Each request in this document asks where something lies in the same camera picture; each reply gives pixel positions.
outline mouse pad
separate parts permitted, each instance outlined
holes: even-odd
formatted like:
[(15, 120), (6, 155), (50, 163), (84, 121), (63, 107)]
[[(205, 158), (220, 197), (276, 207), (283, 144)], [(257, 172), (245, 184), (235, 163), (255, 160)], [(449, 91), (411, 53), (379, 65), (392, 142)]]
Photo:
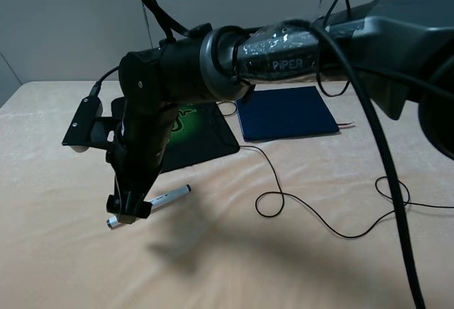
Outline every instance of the mouse pad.
[[(122, 118), (124, 107), (125, 98), (113, 100), (112, 116)], [(216, 103), (180, 108), (165, 149), (162, 173), (239, 151), (238, 142), (226, 119), (216, 114), (220, 114)]]

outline wall seam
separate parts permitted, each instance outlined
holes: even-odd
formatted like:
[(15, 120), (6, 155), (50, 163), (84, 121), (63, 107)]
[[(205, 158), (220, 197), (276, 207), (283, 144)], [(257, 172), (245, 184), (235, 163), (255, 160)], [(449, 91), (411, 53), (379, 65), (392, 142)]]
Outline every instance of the wall seam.
[(147, 10), (145, 9), (145, 6), (143, 4), (142, 4), (142, 11), (143, 11), (143, 18), (145, 21), (145, 26), (147, 27), (148, 39), (150, 40), (151, 48), (153, 48), (153, 42), (151, 40), (151, 32), (150, 32), (150, 23), (148, 22)]
[(6, 59), (5, 55), (3, 55), (2, 52), (0, 52), (0, 56), (1, 58), (3, 59), (3, 61), (6, 63), (6, 65), (8, 66), (8, 68), (11, 70), (11, 72), (13, 73), (14, 77), (16, 78), (17, 82), (23, 86), (23, 83), (21, 81), (21, 79), (19, 79), (19, 77), (17, 76), (16, 72), (14, 71), (13, 67), (9, 64), (8, 60)]

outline thin black wire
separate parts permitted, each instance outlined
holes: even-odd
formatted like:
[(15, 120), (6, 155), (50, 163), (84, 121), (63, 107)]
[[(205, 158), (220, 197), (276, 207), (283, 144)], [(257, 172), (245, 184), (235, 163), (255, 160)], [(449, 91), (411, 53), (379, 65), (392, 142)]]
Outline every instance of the thin black wire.
[(99, 95), (99, 92), (101, 91), (101, 85), (102, 85), (102, 82), (111, 74), (113, 74), (114, 72), (116, 72), (118, 70), (118, 66), (112, 68), (111, 70), (109, 70), (107, 73), (105, 73), (102, 77), (100, 77), (98, 79), (98, 81), (96, 81), (92, 87), (92, 91), (90, 92), (90, 95), (91, 96), (98, 96)]
[[(328, 25), (328, 19), (331, 16), (331, 14), (333, 13), (333, 10), (336, 7), (338, 2), (339, 2), (339, 0), (334, 0), (334, 2), (331, 4), (329, 10), (326, 12), (326, 15), (323, 18), (323, 23), (322, 23), (323, 29), (325, 29), (326, 26)], [(345, 5), (347, 6), (347, 14), (348, 14), (348, 17), (350, 18), (351, 17), (350, 0), (345, 0)], [(319, 43), (317, 46), (317, 53), (316, 53), (316, 58), (315, 58), (315, 60), (316, 60), (316, 79), (317, 79), (317, 84), (318, 84), (321, 92), (330, 98), (343, 95), (345, 93), (345, 91), (347, 91), (348, 87), (350, 86), (350, 81), (347, 81), (347, 83), (343, 87), (342, 91), (337, 94), (329, 94), (324, 89), (323, 84), (321, 83), (321, 76), (320, 76), (320, 54), (321, 54), (321, 43)]]
[[(220, 106), (221, 104), (225, 104), (225, 103), (229, 103), (231, 105), (233, 105), (235, 107), (235, 110), (234, 112), (232, 113), (229, 113), (229, 114), (222, 114), (222, 113), (217, 113), (216, 110), (213, 111), (214, 115), (216, 116), (223, 116), (223, 117), (228, 117), (228, 116), (232, 116), (232, 115), (235, 115), (237, 114), (238, 112), (238, 107), (236, 105), (235, 102), (232, 102), (232, 101), (223, 101), (223, 102), (220, 102), (218, 103), (218, 106)], [(267, 191), (267, 192), (264, 192), (262, 194), (260, 194), (256, 199), (255, 199), (255, 210), (257, 211), (257, 213), (259, 215), (261, 215), (262, 217), (265, 217), (265, 218), (273, 218), (273, 217), (277, 217), (281, 212), (282, 210), (284, 209), (284, 206), (285, 206), (285, 197), (284, 196), (287, 196), (291, 199), (293, 199), (294, 201), (302, 204), (303, 206), (307, 207), (314, 215), (317, 216), (317, 218), (334, 234), (336, 234), (337, 236), (339, 237), (342, 237), (342, 238), (345, 238), (347, 240), (356, 240), (358, 238), (361, 238), (361, 237), (364, 237), (366, 236), (369, 232), (371, 232), (374, 227), (376, 227), (383, 219), (385, 219), (387, 216), (391, 215), (394, 213), (394, 210), (391, 210), (387, 213), (385, 213), (384, 215), (381, 215), (378, 219), (376, 219), (376, 221), (371, 224), (371, 226), (369, 226), (368, 229), (366, 229), (364, 232), (361, 232), (357, 235), (346, 235), (346, 234), (343, 234), (339, 231), (337, 231), (334, 227), (332, 227), (330, 224), (328, 224), (328, 222), (320, 215), (319, 212), (317, 212), (317, 210), (315, 208), (313, 208), (311, 205), (309, 205), (306, 201), (303, 201), (300, 197), (298, 196), (295, 196), (294, 194), (291, 194), (291, 193), (288, 193), (288, 192), (283, 192), (282, 190), (282, 186), (281, 186), (281, 183), (279, 181), (279, 177), (277, 175), (277, 172), (276, 172), (276, 169), (274, 167), (274, 165), (271, 163), (271, 160), (270, 158), (267, 156), (267, 154), (259, 147), (257, 146), (253, 146), (253, 145), (232, 145), (232, 144), (229, 144), (225, 141), (223, 141), (223, 143), (225, 145), (230, 145), (230, 146), (234, 146), (234, 147), (239, 147), (239, 148), (252, 148), (254, 150), (257, 150), (259, 151), (260, 153), (262, 153), (263, 157), (267, 160), (267, 163), (269, 164), (271, 170), (272, 170), (272, 173), (275, 177), (275, 181), (276, 181), (276, 185), (277, 185), (277, 188), (279, 189), (279, 191)], [(389, 199), (392, 201), (392, 198), (390, 196), (388, 196), (387, 194), (385, 194), (384, 192), (382, 192), (380, 190), (380, 188), (378, 187), (378, 183), (383, 180), (383, 179), (386, 179), (387, 177), (386, 176), (381, 176), (380, 178), (377, 178), (377, 180), (375, 181), (375, 190), (383, 197)], [(407, 205), (414, 205), (414, 206), (425, 206), (427, 208), (453, 208), (454, 209), (454, 206), (435, 206), (435, 205), (431, 205), (431, 204), (424, 204), (424, 203), (414, 203), (411, 201), (411, 194), (410, 194), (410, 190), (409, 188), (399, 180), (399, 184), (405, 189), (405, 192), (406, 192), (406, 200), (404, 201), (404, 206), (407, 206)], [(267, 214), (264, 214), (260, 209), (259, 209), (259, 204), (260, 204), (260, 201), (266, 197), (267, 195), (270, 195), (270, 194), (279, 194), (282, 198), (282, 202), (281, 202), (281, 206), (279, 207), (279, 210), (276, 212), (276, 213), (273, 213), (272, 215), (267, 215)]]
[(373, 74), (380, 75), (383, 77), (387, 77), (387, 78), (390, 78), (401, 84), (405, 84), (407, 86), (415, 87), (417, 89), (425, 91), (428, 94), (432, 94), (434, 96), (439, 96), (439, 97), (444, 98), (449, 101), (454, 101), (453, 93), (450, 93), (449, 91), (446, 91), (445, 89), (437, 87), (437, 86), (430, 84), (428, 82), (425, 82), (423, 80), (417, 79), (416, 77), (412, 77), (407, 74), (395, 72), (394, 70), (390, 70), (390, 69), (386, 69), (386, 68), (379, 68), (379, 67), (372, 67), (369, 65), (353, 63), (353, 66), (354, 66), (354, 68), (356, 68), (357, 70), (360, 70), (362, 72), (369, 72), (369, 73), (373, 73)]
[[(377, 192), (380, 193), (383, 197), (385, 197), (389, 200), (392, 200), (392, 198), (390, 196), (387, 196), (386, 194), (381, 192), (380, 189), (378, 188), (378, 183), (383, 179), (386, 179), (386, 176), (381, 176), (380, 178), (378, 178), (375, 181), (375, 188), (377, 189)], [(401, 183), (401, 185), (406, 189), (406, 192), (408, 193), (408, 195), (410, 195), (410, 192), (409, 192), (408, 188), (405, 186), (405, 184)], [(425, 204), (425, 203), (414, 203), (414, 202), (410, 201), (410, 198), (406, 203), (409, 205), (423, 206), (425, 208), (454, 208), (454, 206), (445, 206), (445, 205), (441, 206), (441, 205), (432, 205), (432, 204)]]

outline robotic arm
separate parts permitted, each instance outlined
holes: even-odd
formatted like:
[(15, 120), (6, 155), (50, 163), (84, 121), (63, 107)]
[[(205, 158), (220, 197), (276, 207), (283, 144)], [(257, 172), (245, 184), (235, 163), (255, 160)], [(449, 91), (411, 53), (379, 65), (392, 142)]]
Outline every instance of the robotic arm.
[[(256, 84), (313, 74), (317, 64), (328, 78), (347, 79), (331, 51), (323, 44), (319, 47), (317, 38), (297, 22), (249, 30), (235, 26), (212, 30), (204, 24), (186, 30), (156, 0), (142, 1), (156, 15), (167, 39), (159, 48), (130, 52), (121, 60), (123, 118), (100, 117), (99, 84), (80, 103), (63, 140), (78, 152), (88, 147), (106, 150), (106, 161), (115, 171), (107, 211), (128, 224), (150, 214), (151, 205), (144, 198), (160, 173), (179, 105), (247, 98)], [(418, 102), (424, 133), (452, 159), (454, 125), (442, 120), (452, 111), (452, 103), (396, 82), (403, 73), (454, 90), (450, 1), (376, 0), (333, 14), (326, 30), (358, 69), (370, 98), (395, 120), (406, 100)], [(323, 18), (314, 22), (321, 25)], [(186, 38), (176, 41), (172, 29)], [(113, 142), (107, 141), (110, 131)]]

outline black bracket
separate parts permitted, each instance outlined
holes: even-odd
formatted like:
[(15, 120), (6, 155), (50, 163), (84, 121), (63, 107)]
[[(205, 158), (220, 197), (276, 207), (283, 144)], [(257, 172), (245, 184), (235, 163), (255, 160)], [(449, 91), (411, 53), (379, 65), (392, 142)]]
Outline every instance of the black bracket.
[(83, 98), (62, 145), (70, 146), (76, 152), (84, 152), (89, 147), (111, 150), (113, 143), (108, 141), (108, 136), (116, 129), (121, 119), (101, 117), (102, 111), (102, 103), (97, 96)]

